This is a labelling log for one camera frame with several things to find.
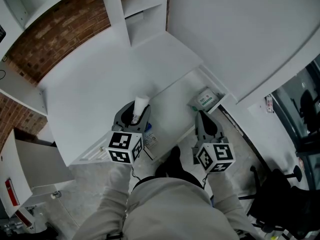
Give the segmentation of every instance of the black cable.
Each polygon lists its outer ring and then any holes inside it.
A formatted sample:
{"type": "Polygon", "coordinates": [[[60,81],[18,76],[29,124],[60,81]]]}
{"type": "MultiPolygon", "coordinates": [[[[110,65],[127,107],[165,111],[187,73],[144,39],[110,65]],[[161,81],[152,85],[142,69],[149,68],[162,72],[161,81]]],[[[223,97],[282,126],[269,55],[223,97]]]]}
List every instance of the black cable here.
{"type": "Polygon", "coordinates": [[[202,180],[203,182],[203,189],[205,189],[206,183],[207,183],[207,178],[208,178],[208,174],[204,177],[204,179],[202,180]]]}
{"type": "Polygon", "coordinates": [[[135,175],[135,170],[134,170],[133,167],[132,167],[131,175],[132,175],[133,177],[137,178],[139,181],[141,181],[141,179],[140,179],[138,176],[135,175]]]}
{"type": "Polygon", "coordinates": [[[1,79],[4,79],[4,78],[5,78],[5,76],[6,76],[6,71],[4,71],[4,70],[2,70],[2,69],[0,69],[0,71],[3,71],[3,72],[4,72],[4,76],[0,78],[0,80],[1,80],[1,79]]]}

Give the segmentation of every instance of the office chair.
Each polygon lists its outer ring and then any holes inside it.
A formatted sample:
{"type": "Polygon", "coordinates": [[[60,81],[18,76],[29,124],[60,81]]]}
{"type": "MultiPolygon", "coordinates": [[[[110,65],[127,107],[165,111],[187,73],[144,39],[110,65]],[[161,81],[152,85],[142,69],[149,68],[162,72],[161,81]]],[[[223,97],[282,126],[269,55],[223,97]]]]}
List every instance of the office chair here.
{"type": "Polygon", "coordinates": [[[309,90],[304,91],[300,99],[300,109],[292,98],[291,101],[295,106],[295,109],[299,113],[300,117],[303,118],[303,122],[306,125],[306,128],[312,134],[314,132],[319,132],[320,129],[320,112],[317,114],[316,103],[320,101],[320,95],[315,99],[312,98],[312,95],[309,90]]]}
{"type": "Polygon", "coordinates": [[[297,178],[302,172],[298,166],[293,174],[284,175],[279,169],[267,175],[260,186],[257,170],[254,173],[256,194],[239,197],[240,200],[254,199],[247,215],[256,218],[255,227],[270,233],[288,230],[297,240],[302,240],[311,231],[320,229],[320,190],[302,190],[291,187],[287,178],[297,178]]]}

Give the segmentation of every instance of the brick wall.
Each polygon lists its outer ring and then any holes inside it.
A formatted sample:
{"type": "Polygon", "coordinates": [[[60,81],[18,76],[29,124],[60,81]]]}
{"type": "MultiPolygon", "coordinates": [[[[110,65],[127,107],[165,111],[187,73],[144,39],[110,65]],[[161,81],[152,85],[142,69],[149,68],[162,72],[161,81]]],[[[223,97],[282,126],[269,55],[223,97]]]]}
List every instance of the brick wall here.
{"type": "MultiPolygon", "coordinates": [[[[6,63],[36,86],[58,62],[108,27],[103,0],[62,0],[25,30],[6,63]]],[[[13,128],[31,139],[46,123],[45,116],[0,94],[0,150],[13,128]]]]}

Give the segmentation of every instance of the gray floor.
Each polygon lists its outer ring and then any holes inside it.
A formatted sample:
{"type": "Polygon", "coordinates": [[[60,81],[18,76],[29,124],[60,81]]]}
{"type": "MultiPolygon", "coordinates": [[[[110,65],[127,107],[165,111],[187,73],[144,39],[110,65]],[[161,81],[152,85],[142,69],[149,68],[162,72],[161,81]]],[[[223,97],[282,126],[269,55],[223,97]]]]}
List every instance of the gray floor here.
{"type": "MultiPolygon", "coordinates": [[[[236,155],[236,162],[229,168],[227,174],[233,184],[236,193],[241,195],[252,194],[255,192],[253,173],[250,172],[252,165],[258,169],[259,177],[264,177],[264,170],[254,152],[248,146],[241,134],[229,122],[225,115],[216,110],[213,116],[222,124],[225,135],[229,142],[233,143],[236,155]]],[[[200,165],[193,165],[192,151],[197,142],[195,133],[187,136],[179,147],[181,149],[181,163],[183,168],[192,173],[200,182],[206,176],[200,165]]],[[[141,156],[139,162],[134,165],[134,172],[140,178],[151,176],[159,164],[150,165],[147,157],[141,156]]],[[[75,177],[75,181],[67,189],[62,191],[60,199],[38,205],[34,210],[36,218],[36,232],[43,230],[44,222],[48,221],[59,230],[59,240],[70,240],[81,226],[81,224],[96,211],[100,198],[104,190],[104,183],[108,170],[113,166],[111,162],[72,165],[70,170],[75,177]]],[[[138,182],[132,178],[129,184],[131,191],[138,182]]],[[[205,190],[211,196],[210,186],[207,184],[205,190]]],[[[248,211],[251,201],[241,201],[242,206],[248,211]]]]}

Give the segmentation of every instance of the black shoe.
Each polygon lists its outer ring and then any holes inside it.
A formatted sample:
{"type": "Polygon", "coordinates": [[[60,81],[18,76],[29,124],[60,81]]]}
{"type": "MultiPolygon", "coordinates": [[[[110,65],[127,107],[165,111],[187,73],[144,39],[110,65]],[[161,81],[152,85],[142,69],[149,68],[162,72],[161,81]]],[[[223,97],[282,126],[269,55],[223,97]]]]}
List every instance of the black shoe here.
{"type": "Polygon", "coordinates": [[[58,231],[49,222],[47,222],[45,225],[47,227],[45,230],[47,239],[56,239],[56,237],[59,235],[58,231]]]}
{"type": "Polygon", "coordinates": [[[178,146],[173,147],[173,149],[171,149],[171,153],[169,155],[169,157],[166,159],[165,163],[175,163],[178,162],[180,163],[180,148],[178,146]]]}

